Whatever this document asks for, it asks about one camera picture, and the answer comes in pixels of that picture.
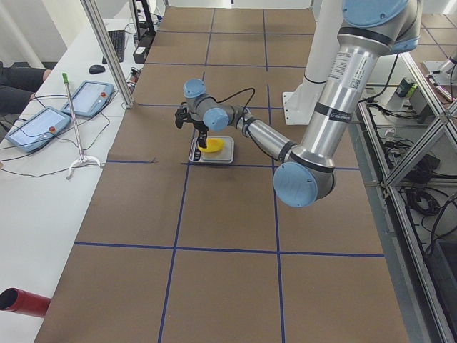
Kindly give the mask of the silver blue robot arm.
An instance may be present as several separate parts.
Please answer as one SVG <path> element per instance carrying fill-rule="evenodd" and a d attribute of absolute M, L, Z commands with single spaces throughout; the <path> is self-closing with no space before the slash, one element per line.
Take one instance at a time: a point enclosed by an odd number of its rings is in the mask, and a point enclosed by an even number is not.
<path fill-rule="evenodd" d="M 421 1 L 322 2 L 311 50 L 321 84 L 307 97 L 310 83 L 304 81 L 292 96 L 306 124 L 299 143 L 254 117 L 247 106 L 215 100 L 200 79 L 184 84 L 175 124 L 192 124 L 200 146 L 206 146 L 209 131 L 238 129 L 279 162 L 273 176 L 279 199 L 290 207 L 307 207 L 335 187 L 333 156 L 372 71 L 382 56 L 417 47 L 422 11 Z"/>

